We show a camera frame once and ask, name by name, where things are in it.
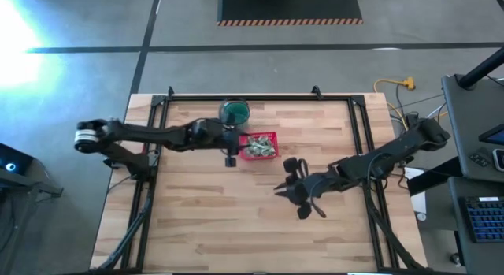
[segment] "black pole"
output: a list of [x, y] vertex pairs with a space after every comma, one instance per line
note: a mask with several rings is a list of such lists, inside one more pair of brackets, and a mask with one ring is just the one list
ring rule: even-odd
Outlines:
[[488, 75], [488, 73], [494, 71], [500, 65], [504, 63], [504, 47], [497, 50], [485, 61], [481, 62], [477, 67], [463, 76], [459, 81], [458, 85], [465, 90], [474, 89], [474, 84], [481, 80], [481, 78]]

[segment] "wooden table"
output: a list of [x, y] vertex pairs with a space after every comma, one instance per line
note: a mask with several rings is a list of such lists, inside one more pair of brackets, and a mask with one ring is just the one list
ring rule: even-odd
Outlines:
[[[364, 94], [376, 147], [394, 139], [383, 94]], [[152, 95], [133, 95], [125, 122], [146, 124]], [[217, 102], [170, 102], [166, 126], [215, 117]], [[309, 171], [355, 154], [345, 102], [250, 102], [249, 132], [275, 131], [280, 158], [224, 167], [217, 150], [163, 150], [150, 221], [144, 272], [372, 272], [369, 224], [361, 188], [326, 193], [317, 204], [328, 215], [297, 219], [297, 207], [273, 194], [284, 181], [282, 161], [305, 158]], [[359, 119], [360, 132], [364, 130]], [[127, 143], [140, 152], [142, 144]], [[114, 172], [111, 185], [127, 176]], [[392, 228], [406, 249], [426, 266], [407, 191], [389, 179], [385, 191]], [[128, 224], [134, 182], [115, 187], [106, 199], [91, 267], [105, 261]], [[132, 262], [136, 248], [133, 248]]]

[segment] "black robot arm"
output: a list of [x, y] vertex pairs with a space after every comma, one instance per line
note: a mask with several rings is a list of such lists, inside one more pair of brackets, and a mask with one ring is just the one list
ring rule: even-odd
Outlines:
[[77, 125], [75, 148], [86, 154], [103, 154], [107, 157], [107, 165], [125, 165], [133, 178], [136, 178], [149, 173], [148, 154], [134, 154], [117, 144], [117, 141], [161, 144], [178, 152], [221, 149], [227, 155], [226, 166], [235, 166], [232, 156], [239, 153], [240, 135], [245, 133], [214, 118], [200, 118], [188, 124], [163, 129], [124, 124], [118, 120], [93, 120]]
[[299, 206], [300, 219], [308, 218], [312, 208], [322, 217], [326, 217], [313, 198], [320, 198], [325, 192], [345, 191], [359, 184], [362, 185], [365, 188], [364, 194], [370, 216], [379, 225], [405, 265], [411, 269], [421, 269], [423, 266], [415, 262], [401, 245], [374, 205], [370, 192], [371, 181], [381, 181], [388, 177], [396, 163], [410, 161], [412, 155], [419, 150], [435, 151], [444, 147], [449, 138], [448, 132], [444, 131], [436, 121], [424, 119], [411, 126], [404, 135], [374, 151], [328, 164], [327, 172], [308, 174], [304, 159], [290, 158], [283, 163], [286, 172], [290, 175], [285, 183], [276, 187], [276, 189], [285, 188], [285, 190], [278, 191], [276, 194], [289, 198], [292, 203]]

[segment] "black mat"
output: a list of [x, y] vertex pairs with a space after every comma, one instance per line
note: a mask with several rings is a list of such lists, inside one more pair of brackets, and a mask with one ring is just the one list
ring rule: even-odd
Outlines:
[[362, 24], [357, 0], [219, 0], [219, 26]]

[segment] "red basket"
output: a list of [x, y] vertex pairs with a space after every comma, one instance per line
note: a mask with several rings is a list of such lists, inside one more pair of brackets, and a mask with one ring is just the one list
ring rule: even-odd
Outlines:
[[[247, 161], [266, 160], [266, 159], [272, 159], [272, 158], [278, 157], [278, 141], [276, 140], [276, 132], [256, 132], [256, 133], [249, 133], [249, 135], [254, 138], [268, 136], [269, 141], [271, 141], [271, 143], [273, 143], [273, 147], [275, 148], [275, 154], [273, 156], [266, 156], [266, 157], [250, 157], [250, 156], [246, 155], [245, 149], [243, 149], [239, 152], [239, 156], [242, 157], [243, 160], [247, 160]], [[239, 144], [240, 145], [247, 145], [248, 138], [249, 138], [249, 136], [240, 136], [239, 137]]]

